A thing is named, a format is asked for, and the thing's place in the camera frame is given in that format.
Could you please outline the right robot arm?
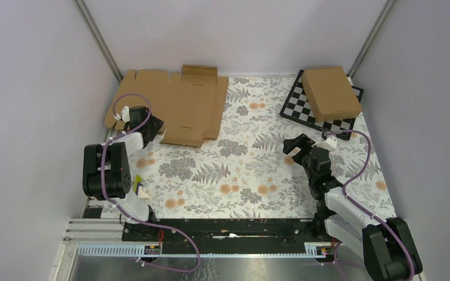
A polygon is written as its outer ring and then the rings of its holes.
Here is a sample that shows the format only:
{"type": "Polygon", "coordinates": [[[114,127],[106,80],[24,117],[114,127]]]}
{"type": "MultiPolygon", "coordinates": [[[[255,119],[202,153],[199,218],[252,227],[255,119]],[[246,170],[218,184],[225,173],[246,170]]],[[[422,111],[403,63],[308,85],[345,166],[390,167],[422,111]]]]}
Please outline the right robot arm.
{"type": "Polygon", "coordinates": [[[372,280],[412,280],[423,271],[421,258],[407,223],[400,217],[382,217],[349,195],[347,187],[354,177],[341,183],[332,174],[330,151],[337,147],[335,133],[321,142],[305,134],[283,141],[283,153],[292,156],[308,177],[308,187],[317,202],[312,232],[320,241],[333,238],[334,264],[339,247],[346,245],[358,254],[372,280]]]}

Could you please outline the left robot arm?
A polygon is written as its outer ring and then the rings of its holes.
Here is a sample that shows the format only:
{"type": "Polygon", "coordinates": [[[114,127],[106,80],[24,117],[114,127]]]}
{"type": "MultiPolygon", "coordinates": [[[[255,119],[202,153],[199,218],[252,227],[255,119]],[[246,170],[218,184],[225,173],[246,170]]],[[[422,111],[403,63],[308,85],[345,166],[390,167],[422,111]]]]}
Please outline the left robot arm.
{"type": "Polygon", "coordinates": [[[142,183],[131,178],[128,157],[155,139],[163,121],[144,106],[124,107],[122,120],[126,132],[120,138],[111,143],[84,147],[83,192],[100,201],[108,198],[114,208],[123,208],[121,214],[126,217],[126,222],[137,224],[136,233],[150,241],[158,234],[156,216],[140,197],[142,183]]]}

